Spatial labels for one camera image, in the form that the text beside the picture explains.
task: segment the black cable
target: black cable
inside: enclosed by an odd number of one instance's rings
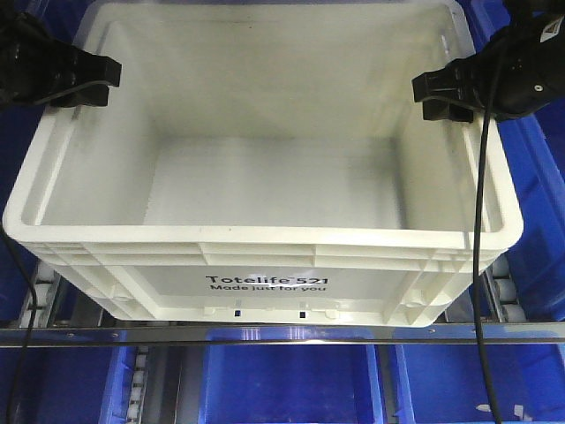
[[[34,329],[35,315],[37,314],[38,302],[37,302],[37,292],[35,291],[34,283],[31,277],[29,276],[29,274],[27,274],[26,267],[24,266],[21,258],[19,257],[14,242],[11,240],[10,237],[8,237],[6,231],[4,231],[4,227],[2,226],[2,223],[0,223],[0,237],[2,237],[2,241],[4,242],[6,248],[8,249],[11,258],[14,260],[14,263],[18,267],[19,272],[24,277],[24,280],[27,283],[27,288],[29,289],[29,292],[31,293],[31,297],[32,297],[32,305],[31,305],[32,312],[29,317],[29,323],[27,324],[26,334],[24,335],[24,339],[21,344],[21,350],[19,351],[18,362],[16,364],[16,370],[14,372],[14,376],[11,381],[10,392],[8,394],[8,403],[6,405],[6,424],[11,424],[15,422],[12,408],[16,398],[16,393],[18,392],[19,380],[21,378],[21,373],[26,360],[27,347],[29,346],[29,341],[32,338],[32,331]]]
[[[477,178],[477,199],[475,201],[475,225],[473,232],[473,318],[475,322],[475,336],[477,338],[478,356],[485,380],[486,396],[491,407],[494,422],[502,424],[501,411],[494,393],[493,378],[491,375],[488,357],[486,354],[485,336],[483,334],[483,324],[480,317],[480,293],[481,279],[478,272],[478,262],[480,253],[480,234],[483,220],[483,197],[485,191],[485,168],[486,168],[486,141],[488,139],[488,127],[493,114],[493,103],[498,82],[501,76],[502,64],[508,50],[508,44],[502,48],[501,55],[496,63],[493,79],[488,93],[487,104],[483,121],[483,130],[480,136],[480,149],[478,154],[478,178]]]

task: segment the blue bin wall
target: blue bin wall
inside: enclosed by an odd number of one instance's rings
[[[17,0],[19,11],[30,11],[60,40],[72,41],[85,10],[94,0]],[[0,113],[0,210],[4,211],[11,188],[26,156],[29,143],[43,112],[42,106],[9,108]],[[19,255],[31,274],[37,259],[18,246]],[[4,244],[0,243],[0,321],[18,318],[27,287]]]
[[[473,345],[405,345],[395,349],[401,424],[491,422]],[[563,346],[487,346],[494,389],[505,422],[520,422],[515,405],[535,423],[565,422]]]
[[[31,349],[17,399],[19,422],[125,423],[136,350]],[[0,416],[4,417],[18,349],[0,349]]]
[[[463,1],[476,46],[509,22],[501,0]],[[533,319],[565,319],[565,101],[499,124],[524,234],[507,253],[520,303]]]
[[[383,424],[376,353],[361,345],[210,346],[201,424]]]

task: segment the black clamp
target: black clamp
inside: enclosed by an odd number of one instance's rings
[[[53,39],[28,13],[0,7],[0,108],[106,106],[122,65]]]

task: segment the metal frame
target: metal frame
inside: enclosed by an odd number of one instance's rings
[[[469,315],[468,293],[457,303],[458,314],[445,313],[426,328],[273,325],[225,322],[120,322],[109,316],[87,295],[78,292],[70,320],[57,313],[70,285],[59,284],[49,316],[36,324],[30,347],[110,345],[281,345],[281,344],[448,344],[473,345],[475,328]],[[506,322],[490,270],[483,279],[490,316],[483,325],[486,343],[565,343],[565,322]],[[24,302],[23,310],[29,308]],[[463,322],[453,321],[458,317]],[[0,347],[21,346],[26,329],[21,320],[0,323]]]

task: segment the blue plastic bin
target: blue plastic bin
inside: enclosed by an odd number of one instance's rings
[[[0,349],[4,417],[18,349]],[[136,349],[30,349],[19,385],[18,422],[125,424]]]
[[[215,345],[204,369],[200,424],[384,423],[372,346]]]
[[[401,424],[491,422],[473,345],[397,346],[396,388]],[[565,349],[555,344],[487,347],[505,422],[520,422],[515,405],[534,423],[565,422]]]
[[[509,22],[501,0],[463,1],[473,38],[480,49]],[[526,315],[565,319],[565,102],[499,125],[524,234],[508,253],[510,272]]]

